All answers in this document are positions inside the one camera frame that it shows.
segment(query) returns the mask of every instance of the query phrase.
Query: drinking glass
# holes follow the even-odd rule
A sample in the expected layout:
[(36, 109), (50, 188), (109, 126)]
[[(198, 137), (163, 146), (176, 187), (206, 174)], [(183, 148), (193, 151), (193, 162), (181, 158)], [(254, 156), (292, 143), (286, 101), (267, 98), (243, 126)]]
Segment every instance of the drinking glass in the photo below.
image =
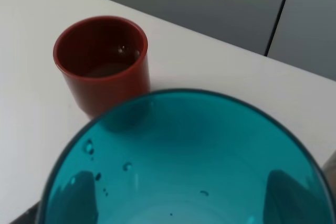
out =
[(38, 224), (334, 224), (304, 146), (226, 95), (166, 90), (119, 105), (68, 144)]

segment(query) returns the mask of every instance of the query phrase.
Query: red cup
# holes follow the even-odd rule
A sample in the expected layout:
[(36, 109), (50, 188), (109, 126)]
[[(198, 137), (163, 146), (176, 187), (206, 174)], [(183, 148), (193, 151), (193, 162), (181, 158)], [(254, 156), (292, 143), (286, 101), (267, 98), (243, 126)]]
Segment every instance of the red cup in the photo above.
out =
[(54, 46), (54, 61), (78, 106), (94, 118), (150, 90), (148, 41), (135, 23), (92, 17), (67, 28)]

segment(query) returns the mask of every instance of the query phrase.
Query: cup rim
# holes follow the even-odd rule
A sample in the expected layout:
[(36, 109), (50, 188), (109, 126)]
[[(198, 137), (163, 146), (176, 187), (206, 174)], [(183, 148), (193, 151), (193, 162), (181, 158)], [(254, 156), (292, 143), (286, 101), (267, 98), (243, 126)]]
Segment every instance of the cup rim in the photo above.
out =
[[(80, 76), (77, 74), (72, 73), (71, 71), (67, 70), (61, 63), (60, 60), (58, 58), (58, 52), (59, 52), (59, 46), (62, 43), (62, 41), (76, 28), (78, 28), (79, 26), (92, 22), (92, 21), (96, 21), (96, 20), (118, 20), (121, 22), (124, 22), (130, 26), (132, 26), (133, 28), (135, 28), (142, 40), (143, 40), (143, 49), (140, 52), (140, 55), (138, 57), (138, 59), (135, 61), (134, 64), (132, 64), (130, 67), (128, 67), (127, 69), (116, 73), (116, 74), (112, 74), (109, 76), (104, 76), (104, 77), (84, 77), (84, 76)], [(86, 82), (101, 82), (101, 81), (111, 81), (111, 80), (117, 80), (120, 78), (123, 78), (127, 75), (129, 75), (131, 72), (133, 72), (135, 69), (139, 68), (139, 65), (145, 60), (145, 56), (147, 54), (147, 49), (148, 49), (148, 39), (147, 36), (145, 34), (145, 32), (142, 30), (142, 28), (140, 26), (138, 26), (136, 23), (134, 23), (133, 21), (130, 21), (126, 18), (122, 18), (122, 17), (118, 17), (118, 16), (95, 16), (95, 17), (89, 17), (83, 20), (80, 20), (74, 24), (72, 24), (71, 26), (69, 26), (67, 29), (65, 29), (60, 36), (57, 38), (55, 45), (54, 45), (54, 49), (53, 49), (53, 57), (54, 57), (54, 62), (56, 64), (56, 66), (58, 67), (58, 69), (65, 75), (79, 80), (79, 81), (86, 81)]]
[(325, 196), (328, 200), (328, 207), (330, 208), (330, 210), (332, 210), (332, 213), (330, 213), (331, 218), (332, 218), (332, 224), (336, 223), (336, 200), (332, 196), (333, 195), (332, 191), (331, 191), (330, 186), (327, 182), (327, 179), (324, 176), (324, 173), (323, 173), (322, 169), (320, 168), (320, 166), (318, 165), (318, 163), (316, 162), (316, 160), (314, 159), (312, 154), (310, 154), (310, 152), (307, 150), (307, 148), (300, 142), (300, 140), (293, 133), (291, 133), (285, 126), (283, 126), (280, 122), (278, 122), (273, 117), (268, 115), (266, 112), (260, 110), (259, 108), (255, 107), (255, 106), (253, 106), (253, 105), (251, 105), (251, 104), (249, 104), (245, 101), (242, 101), (238, 98), (235, 98), (235, 97), (232, 97), (232, 96), (229, 96), (229, 95), (226, 95), (226, 94), (222, 94), (222, 93), (214, 92), (214, 91), (202, 90), (202, 89), (165, 89), (165, 90), (159, 90), (159, 91), (151, 92), (151, 93), (148, 93), (148, 94), (145, 94), (145, 95), (141, 95), (141, 96), (139, 96), (135, 99), (132, 99), (128, 102), (119, 104), (114, 108), (111, 108), (107, 112), (103, 113), (102, 115), (98, 116), (97, 118), (95, 118), (92, 121), (90, 121), (89, 123), (87, 123), (69, 141), (69, 143), (66, 145), (66, 147), (63, 149), (63, 151), (61, 152), (61, 154), (57, 158), (56, 163), (52, 167), (51, 172), (50, 172), (50, 174), (47, 178), (47, 182), (45, 184), (45, 188), (44, 188), (43, 193), (42, 193), (40, 206), (39, 206), (38, 213), (37, 213), (36, 224), (44, 224), (45, 223), (46, 210), (47, 210), (47, 206), (48, 206), (48, 202), (49, 202), (50, 192), (51, 192), (52, 186), (54, 184), (54, 181), (57, 177), (57, 174), (58, 174), (60, 168), (62, 167), (62, 165), (64, 163), (64, 160), (69, 155), (69, 153), (71, 152), (74, 145), (81, 139), (81, 137), (93, 125), (95, 125), (97, 122), (99, 122), (111, 110), (114, 110), (115, 108), (120, 107), (120, 106), (124, 106), (124, 104), (128, 104), (128, 103), (131, 103), (131, 102), (134, 102), (134, 101), (146, 99), (146, 98), (156, 96), (156, 95), (165, 95), (165, 94), (172, 94), (172, 93), (204, 94), (204, 95), (211, 95), (211, 96), (219, 97), (219, 98), (222, 98), (222, 99), (231, 100), (231, 101), (239, 103), (239, 104), (255, 111), (256, 113), (262, 115), (267, 120), (269, 120), (271, 123), (273, 123), (276, 127), (278, 127), (281, 131), (283, 131), (288, 136), (288, 138), (290, 138), (293, 141), (293, 143), (297, 146), (298, 149), (301, 150), (302, 154), (307, 159), (307, 161), (310, 163), (310, 165), (311, 165), (312, 169), (315, 171), (316, 175), (319, 177), (319, 182), (321, 183), (321, 186), (324, 188)]

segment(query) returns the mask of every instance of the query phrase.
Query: table surface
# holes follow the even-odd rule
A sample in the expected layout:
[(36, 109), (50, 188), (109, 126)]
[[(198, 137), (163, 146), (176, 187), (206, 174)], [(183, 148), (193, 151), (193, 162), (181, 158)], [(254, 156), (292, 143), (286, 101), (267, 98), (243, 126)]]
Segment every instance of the table surface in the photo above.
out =
[(336, 149), (334, 81), (109, 0), (0, 0), (0, 223), (39, 200), (58, 155), (88, 122), (52, 48), (66, 27), (97, 15), (144, 29), (152, 89), (201, 88), (246, 101), (292, 131), (320, 165)]

